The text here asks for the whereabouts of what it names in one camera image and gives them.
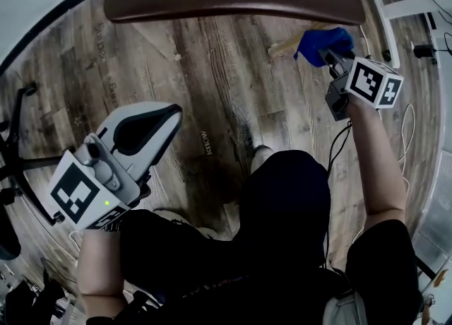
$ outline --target wooden floor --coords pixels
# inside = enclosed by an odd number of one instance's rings
[[[103,0],[87,0],[68,12],[36,39],[30,49],[0,78],[0,118],[8,119],[17,89],[37,81],[39,90],[24,101],[21,153],[24,158],[58,155],[78,146],[96,131],[115,108],[143,100],[177,103],[183,108],[182,127],[153,170],[146,208],[173,208],[194,225],[216,229],[225,238],[234,232],[234,203],[249,176],[253,146],[275,150],[301,149],[322,165],[335,135],[345,122],[335,123],[324,102],[331,78],[291,55],[269,61],[266,51],[277,42],[308,28],[309,21],[268,16],[223,16],[113,25],[106,20]],[[371,0],[363,0],[371,54],[382,60],[385,45]],[[408,227],[416,225],[432,183],[439,135],[437,69],[418,60],[410,45],[427,43],[421,16],[393,20],[400,50],[400,72],[405,77],[396,107],[383,110],[383,121],[396,155],[402,153],[400,124],[412,103],[416,132],[405,169],[411,183]],[[347,28],[355,52],[365,52],[359,28]],[[409,136],[412,119],[406,123]],[[212,155],[203,144],[208,139]],[[45,201],[44,188],[51,169],[34,170],[28,178]],[[332,193],[330,258],[345,265],[347,250],[364,220],[357,154],[352,140],[339,155],[330,180]],[[40,280],[40,257],[53,261],[69,278],[74,262],[42,229],[74,258],[78,250],[68,239],[68,223],[39,224],[22,199],[8,207],[23,246],[11,268]],[[74,235],[79,241],[80,235]],[[72,291],[73,283],[65,281]]]

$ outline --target blue object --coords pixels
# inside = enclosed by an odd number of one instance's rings
[[[308,30],[304,33],[299,42],[294,58],[298,58],[298,53],[315,67],[322,67],[325,64],[319,54],[320,49],[330,49],[338,54],[347,54],[353,49],[353,39],[343,28],[332,30]]]

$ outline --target black t-shirt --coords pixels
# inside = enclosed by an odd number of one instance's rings
[[[327,301],[350,287],[362,296],[369,325],[414,322],[422,297],[415,253],[403,223],[387,220],[367,230],[350,247],[345,273],[348,280],[323,268],[286,273],[281,266],[167,302],[150,313],[145,324],[239,319],[321,324]],[[110,322],[92,318],[87,325]]]

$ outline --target black shorts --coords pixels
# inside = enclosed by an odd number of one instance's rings
[[[121,223],[124,278],[165,301],[222,280],[323,263],[330,190],[325,168],[308,153],[269,157],[244,184],[239,203],[240,230],[229,242],[150,211],[128,212]]]

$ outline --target foot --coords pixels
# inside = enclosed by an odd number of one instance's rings
[[[221,240],[219,234],[212,230],[211,228],[206,227],[195,227],[193,226],[189,221],[187,221],[184,217],[181,215],[165,210],[165,209],[157,209],[153,211],[156,215],[159,215],[160,217],[164,218],[165,220],[169,220],[177,225],[181,225],[182,223],[185,223],[186,225],[189,225],[199,231],[205,238],[212,239],[212,240]]]
[[[254,150],[254,158],[251,162],[251,173],[253,174],[275,151],[268,146],[259,146]]]

